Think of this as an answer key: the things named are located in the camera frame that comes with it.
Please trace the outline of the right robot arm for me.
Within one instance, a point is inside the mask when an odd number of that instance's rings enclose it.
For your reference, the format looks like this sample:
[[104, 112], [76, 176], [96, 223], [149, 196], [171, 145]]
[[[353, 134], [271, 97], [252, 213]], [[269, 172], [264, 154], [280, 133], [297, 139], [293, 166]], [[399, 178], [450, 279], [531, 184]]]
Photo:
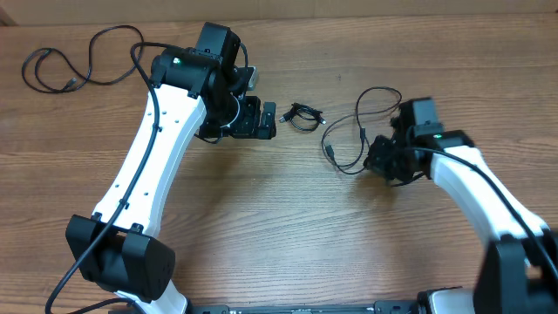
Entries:
[[555, 313], [557, 234], [523, 206], [462, 130], [447, 131], [431, 98], [398, 105], [391, 137], [379, 135], [364, 167], [397, 186], [421, 176], [444, 190], [485, 247], [473, 289], [418, 294], [412, 313]]

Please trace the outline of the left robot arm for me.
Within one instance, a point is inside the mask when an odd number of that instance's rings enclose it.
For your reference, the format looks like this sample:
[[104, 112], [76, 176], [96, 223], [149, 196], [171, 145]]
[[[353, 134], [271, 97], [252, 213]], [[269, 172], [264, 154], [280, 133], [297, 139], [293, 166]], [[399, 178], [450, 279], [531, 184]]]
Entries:
[[276, 106], [254, 94], [257, 71], [237, 66], [247, 52], [227, 26], [206, 23], [192, 48], [163, 44], [149, 71], [139, 130], [113, 184], [88, 217], [73, 216], [65, 237], [72, 271], [136, 313], [185, 313], [172, 276], [175, 254], [158, 236], [170, 187], [191, 140], [269, 140]]

